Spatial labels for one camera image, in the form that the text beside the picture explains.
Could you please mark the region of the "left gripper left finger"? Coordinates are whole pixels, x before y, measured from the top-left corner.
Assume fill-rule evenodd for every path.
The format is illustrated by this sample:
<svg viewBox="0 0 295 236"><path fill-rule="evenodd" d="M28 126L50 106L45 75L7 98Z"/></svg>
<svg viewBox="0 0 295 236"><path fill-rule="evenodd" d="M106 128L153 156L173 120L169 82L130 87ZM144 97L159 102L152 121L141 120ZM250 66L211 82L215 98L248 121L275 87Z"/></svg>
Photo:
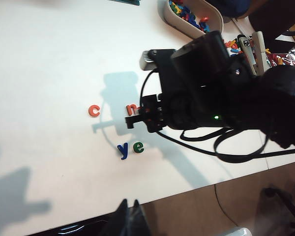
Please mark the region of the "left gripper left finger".
<svg viewBox="0 0 295 236"><path fill-rule="evenodd" d="M127 199L123 199L119 207L114 213L112 221L112 236L126 236L128 224L128 203Z"/></svg>

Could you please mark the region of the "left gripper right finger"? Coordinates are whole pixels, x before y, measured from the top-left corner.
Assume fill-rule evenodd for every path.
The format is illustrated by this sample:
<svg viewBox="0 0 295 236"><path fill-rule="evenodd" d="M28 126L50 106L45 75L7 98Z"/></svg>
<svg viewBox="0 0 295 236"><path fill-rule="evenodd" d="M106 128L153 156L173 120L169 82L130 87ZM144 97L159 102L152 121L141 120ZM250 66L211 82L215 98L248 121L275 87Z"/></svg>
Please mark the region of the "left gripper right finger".
<svg viewBox="0 0 295 236"><path fill-rule="evenodd" d="M143 208L136 199L133 207L129 210L128 218L128 235L129 236L149 236L150 228L146 220Z"/></svg>

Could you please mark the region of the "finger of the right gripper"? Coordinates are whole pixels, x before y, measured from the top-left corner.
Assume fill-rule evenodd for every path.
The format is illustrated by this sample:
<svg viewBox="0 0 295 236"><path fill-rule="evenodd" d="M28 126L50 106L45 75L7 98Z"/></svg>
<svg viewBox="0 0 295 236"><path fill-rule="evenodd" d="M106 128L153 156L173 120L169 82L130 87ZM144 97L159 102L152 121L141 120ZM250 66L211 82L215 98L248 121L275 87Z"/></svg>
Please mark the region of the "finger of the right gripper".
<svg viewBox="0 0 295 236"><path fill-rule="evenodd" d="M156 120L156 131L161 131L163 130L163 127L166 126L166 121L164 120L163 117L159 117L157 120Z"/></svg>
<svg viewBox="0 0 295 236"><path fill-rule="evenodd" d="M149 133L156 132L156 122L154 119L148 118L146 120L146 126Z"/></svg>

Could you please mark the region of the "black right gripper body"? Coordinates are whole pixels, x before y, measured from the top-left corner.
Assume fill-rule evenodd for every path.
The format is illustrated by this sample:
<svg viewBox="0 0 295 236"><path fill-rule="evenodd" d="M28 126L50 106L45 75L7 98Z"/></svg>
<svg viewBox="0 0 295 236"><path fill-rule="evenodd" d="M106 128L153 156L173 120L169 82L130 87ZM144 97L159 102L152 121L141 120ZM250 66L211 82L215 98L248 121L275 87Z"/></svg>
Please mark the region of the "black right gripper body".
<svg viewBox="0 0 295 236"><path fill-rule="evenodd" d="M148 118L154 119L156 122L159 117L163 117L166 126L168 125L170 110L164 101L157 99L156 94L141 97L141 103L138 115L125 118L128 129L133 129L134 124L138 122L143 122L146 125Z"/></svg>

